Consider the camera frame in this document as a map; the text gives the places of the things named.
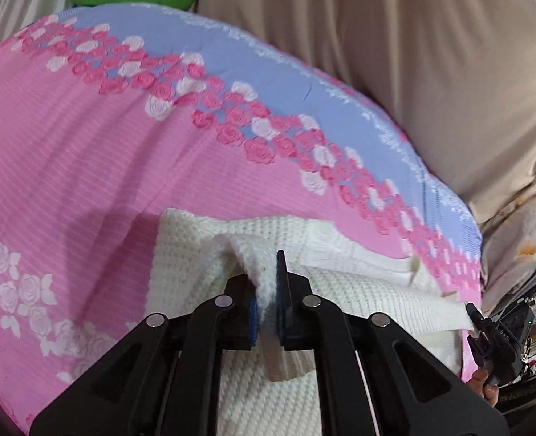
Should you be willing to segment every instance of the bed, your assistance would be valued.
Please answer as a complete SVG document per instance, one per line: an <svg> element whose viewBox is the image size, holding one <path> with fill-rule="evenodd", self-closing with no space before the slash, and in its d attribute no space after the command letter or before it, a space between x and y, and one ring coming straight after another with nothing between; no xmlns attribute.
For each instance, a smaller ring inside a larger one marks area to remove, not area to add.
<svg viewBox="0 0 536 436"><path fill-rule="evenodd" d="M0 45L0 404L23 431L144 316L170 207L330 221L479 305L472 215L368 98L187 12L69 9Z"/></svg>

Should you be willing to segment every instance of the white towel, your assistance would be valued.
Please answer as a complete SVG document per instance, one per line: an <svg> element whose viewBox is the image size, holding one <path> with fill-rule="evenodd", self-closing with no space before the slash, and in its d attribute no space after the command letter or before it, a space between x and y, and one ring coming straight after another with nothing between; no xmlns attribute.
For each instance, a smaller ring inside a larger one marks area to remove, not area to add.
<svg viewBox="0 0 536 436"><path fill-rule="evenodd" d="M191 313L221 294L226 280L241 271L257 287L259 346L225 352L219 435L320 434L312 353L284 353L276 338L278 249L285 251L289 271L309 277L315 294L346 313L368 317L383 311L416 336L472 329L464 304L442 299L417 259L371 253L328 222L294 217L219 221L168 210L159 227L146 314ZM424 290L413 288L416 284Z"/></svg>

